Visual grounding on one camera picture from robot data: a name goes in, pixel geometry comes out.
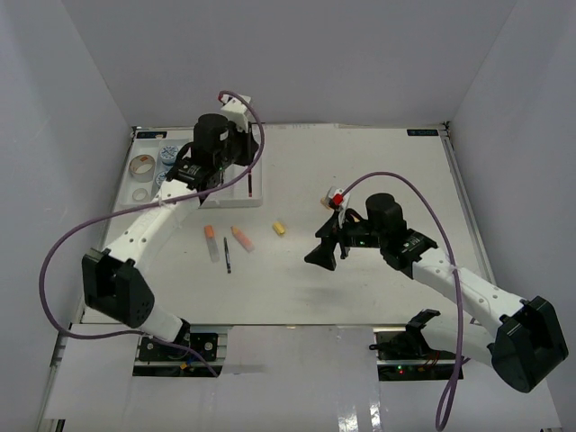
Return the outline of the blue slime jar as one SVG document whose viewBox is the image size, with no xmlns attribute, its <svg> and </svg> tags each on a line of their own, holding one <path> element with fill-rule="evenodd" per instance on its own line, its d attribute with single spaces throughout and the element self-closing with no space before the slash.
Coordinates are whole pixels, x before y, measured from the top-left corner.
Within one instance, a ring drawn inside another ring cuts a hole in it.
<svg viewBox="0 0 576 432">
<path fill-rule="evenodd" d="M 158 173 L 155 177 L 155 185 L 157 187 L 160 187 L 164 183 L 164 181 L 166 180 L 166 176 L 167 176 L 166 171 Z"/>
<path fill-rule="evenodd" d="M 158 158 L 163 165 L 171 167 L 175 164 L 178 153 L 178 146 L 165 145 L 159 150 Z"/>
</svg>

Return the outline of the black pen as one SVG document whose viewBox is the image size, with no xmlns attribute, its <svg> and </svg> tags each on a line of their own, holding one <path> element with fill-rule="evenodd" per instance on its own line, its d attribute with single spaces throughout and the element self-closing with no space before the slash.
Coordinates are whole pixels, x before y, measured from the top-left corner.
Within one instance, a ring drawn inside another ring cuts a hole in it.
<svg viewBox="0 0 576 432">
<path fill-rule="evenodd" d="M 225 256 L 227 274 L 230 275 L 232 273 L 231 260 L 230 260 L 230 249 L 229 249 L 229 242 L 228 242 L 226 237 L 223 237 L 223 248 L 224 248 L 224 256 Z"/>
</svg>

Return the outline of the large clear tape roll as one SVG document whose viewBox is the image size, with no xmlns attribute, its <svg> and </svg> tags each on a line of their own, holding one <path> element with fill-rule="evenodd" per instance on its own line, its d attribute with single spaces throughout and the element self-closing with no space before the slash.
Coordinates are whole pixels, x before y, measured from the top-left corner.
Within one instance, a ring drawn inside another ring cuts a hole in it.
<svg viewBox="0 0 576 432">
<path fill-rule="evenodd" d="M 150 182 L 155 173 L 156 160 L 148 154 L 137 155 L 128 166 L 129 174 L 137 183 Z"/>
</svg>

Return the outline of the small clear tape roll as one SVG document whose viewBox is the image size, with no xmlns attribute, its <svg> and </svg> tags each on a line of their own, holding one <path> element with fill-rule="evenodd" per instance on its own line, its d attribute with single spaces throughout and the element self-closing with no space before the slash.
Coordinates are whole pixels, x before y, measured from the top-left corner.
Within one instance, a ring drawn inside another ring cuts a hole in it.
<svg viewBox="0 0 576 432">
<path fill-rule="evenodd" d="M 145 188 L 138 188 L 132 193 L 131 199 L 135 203 L 147 203 L 149 201 L 149 192 Z"/>
</svg>

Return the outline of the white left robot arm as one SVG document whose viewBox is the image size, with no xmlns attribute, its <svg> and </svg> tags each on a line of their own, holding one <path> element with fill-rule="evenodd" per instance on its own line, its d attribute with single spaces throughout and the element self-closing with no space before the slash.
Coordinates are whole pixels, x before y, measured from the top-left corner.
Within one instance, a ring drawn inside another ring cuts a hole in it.
<svg viewBox="0 0 576 432">
<path fill-rule="evenodd" d="M 251 121 L 233 121 L 217 113 L 202 115 L 193 139 L 179 150 L 149 209 L 102 251 L 82 259 L 87 307 L 159 339 L 169 358 L 190 348 L 187 322 L 163 309 L 145 279 L 161 248 L 185 218 L 197 210 L 212 189 L 224 183 L 231 166 L 248 167 L 259 145 Z"/>
</svg>

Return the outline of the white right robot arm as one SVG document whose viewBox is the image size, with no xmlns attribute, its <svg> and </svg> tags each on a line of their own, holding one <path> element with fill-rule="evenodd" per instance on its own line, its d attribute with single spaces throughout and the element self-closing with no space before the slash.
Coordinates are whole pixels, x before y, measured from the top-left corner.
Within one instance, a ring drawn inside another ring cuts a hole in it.
<svg viewBox="0 0 576 432">
<path fill-rule="evenodd" d="M 569 355 L 554 306 L 541 296 L 526 300 L 452 263 L 437 243 L 408 227 L 401 206 L 388 193 L 365 201 L 366 215 L 347 205 L 341 189 L 325 199 L 333 211 L 315 236 L 320 243 L 305 258 L 329 271 L 353 248 L 374 248 L 384 262 L 409 279 L 452 301 L 455 321 L 425 309 L 395 337 L 377 334 L 371 350 L 379 359 L 425 359 L 436 351 L 470 358 L 492 368 L 518 392 L 531 392 Z"/>
</svg>

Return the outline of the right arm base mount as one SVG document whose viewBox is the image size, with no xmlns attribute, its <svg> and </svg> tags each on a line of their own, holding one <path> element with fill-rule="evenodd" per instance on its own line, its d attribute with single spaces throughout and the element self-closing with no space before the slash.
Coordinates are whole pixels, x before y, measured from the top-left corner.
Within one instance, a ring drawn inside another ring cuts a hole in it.
<svg viewBox="0 0 576 432">
<path fill-rule="evenodd" d="M 433 348 L 423 330 L 431 329 L 429 322 L 439 325 L 439 310 L 425 309 L 398 329 L 376 328 L 373 343 L 368 346 L 375 353 L 381 381 L 447 380 L 455 365 L 453 348 Z"/>
</svg>

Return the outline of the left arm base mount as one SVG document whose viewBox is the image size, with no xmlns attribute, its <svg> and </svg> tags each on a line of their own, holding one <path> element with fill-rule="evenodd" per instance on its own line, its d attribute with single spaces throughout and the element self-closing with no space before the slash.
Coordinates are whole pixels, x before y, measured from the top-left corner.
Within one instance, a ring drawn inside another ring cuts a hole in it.
<svg viewBox="0 0 576 432">
<path fill-rule="evenodd" d="M 191 333 L 184 337 L 182 347 L 188 347 L 197 352 L 205 361 L 215 361 L 219 335 L 217 333 Z M 174 348 L 158 343 L 150 337 L 143 337 L 140 340 L 136 359 L 141 362 L 170 362 L 191 360 L 198 362 L 196 356 L 190 354 L 182 348 Z"/>
</svg>

